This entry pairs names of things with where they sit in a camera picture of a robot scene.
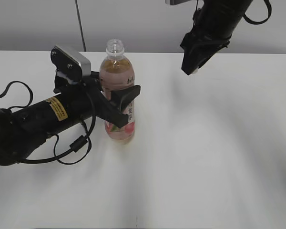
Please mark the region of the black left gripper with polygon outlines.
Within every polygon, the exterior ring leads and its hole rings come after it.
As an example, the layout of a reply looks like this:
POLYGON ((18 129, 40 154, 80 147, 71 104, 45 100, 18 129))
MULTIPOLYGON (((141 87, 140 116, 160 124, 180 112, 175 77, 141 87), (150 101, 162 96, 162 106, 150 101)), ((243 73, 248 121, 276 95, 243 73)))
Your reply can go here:
POLYGON ((65 129, 90 117, 99 117, 122 128, 128 123, 128 115, 123 111, 141 92, 141 86, 134 85, 111 91, 108 100, 103 94, 98 72, 91 72, 78 84, 68 84, 55 75, 54 83, 53 113, 56 122, 65 129))

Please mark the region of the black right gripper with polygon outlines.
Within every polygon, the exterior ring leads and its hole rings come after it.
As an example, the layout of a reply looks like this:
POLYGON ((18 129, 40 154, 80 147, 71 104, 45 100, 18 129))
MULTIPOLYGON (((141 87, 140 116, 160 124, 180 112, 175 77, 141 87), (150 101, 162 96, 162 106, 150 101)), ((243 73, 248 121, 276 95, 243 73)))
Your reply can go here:
POLYGON ((184 57, 181 69, 191 75, 195 70, 201 68, 213 55, 230 43, 230 38, 219 39, 208 36, 198 36, 194 33, 187 33, 182 42, 184 57))

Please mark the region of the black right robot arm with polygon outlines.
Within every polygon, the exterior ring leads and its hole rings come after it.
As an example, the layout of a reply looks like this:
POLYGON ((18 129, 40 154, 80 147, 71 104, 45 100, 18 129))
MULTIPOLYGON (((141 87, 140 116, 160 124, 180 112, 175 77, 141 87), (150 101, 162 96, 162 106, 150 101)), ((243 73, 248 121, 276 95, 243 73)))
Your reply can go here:
POLYGON ((193 27, 184 36, 181 69, 187 75, 201 68, 227 47, 231 36, 252 2, 250 0, 205 0, 193 16, 193 27))

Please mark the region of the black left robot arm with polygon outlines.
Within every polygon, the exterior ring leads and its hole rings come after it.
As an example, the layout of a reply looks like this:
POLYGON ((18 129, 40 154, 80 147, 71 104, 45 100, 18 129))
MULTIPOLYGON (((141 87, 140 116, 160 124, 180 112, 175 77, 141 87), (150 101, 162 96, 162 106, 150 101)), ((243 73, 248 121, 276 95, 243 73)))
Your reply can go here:
POLYGON ((0 108, 0 166, 16 163, 45 164, 60 161, 82 147, 92 147, 90 139, 95 124, 86 125, 85 120, 103 119, 121 128, 128 124, 129 116, 124 110, 141 92, 139 85, 111 92, 107 99, 99 81, 98 72, 92 72, 78 83, 55 79, 55 95, 36 104, 0 108), (30 159, 31 153, 47 139, 58 136, 68 128, 81 124, 84 134, 70 148, 46 159, 30 159))

